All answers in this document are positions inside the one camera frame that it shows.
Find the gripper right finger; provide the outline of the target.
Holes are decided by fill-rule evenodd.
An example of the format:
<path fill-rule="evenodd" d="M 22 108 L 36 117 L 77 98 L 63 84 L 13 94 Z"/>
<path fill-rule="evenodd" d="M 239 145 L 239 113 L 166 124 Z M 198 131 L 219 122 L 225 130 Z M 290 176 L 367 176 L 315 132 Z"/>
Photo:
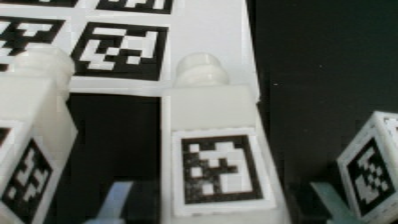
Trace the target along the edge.
<path fill-rule="evenodd" d="M 338 191 L 328 182 L 314 182 L 312 187 L 315 189 L 321 201 L 331 213 L 328 224 L 363 224 L 362 220 L 349 209 Z"/>

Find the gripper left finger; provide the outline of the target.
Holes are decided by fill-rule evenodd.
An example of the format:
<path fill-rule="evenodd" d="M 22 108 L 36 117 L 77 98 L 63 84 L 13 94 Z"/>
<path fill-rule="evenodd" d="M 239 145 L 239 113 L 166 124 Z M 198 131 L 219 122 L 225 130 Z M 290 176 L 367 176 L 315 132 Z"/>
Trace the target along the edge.
<path fill-rule="evenodd" d="M 88 224 L 127 224 L 122 213 L 132 186 L 132 181 L 116 182 L 113 184 L 99 215 L 88 220 Z"/>

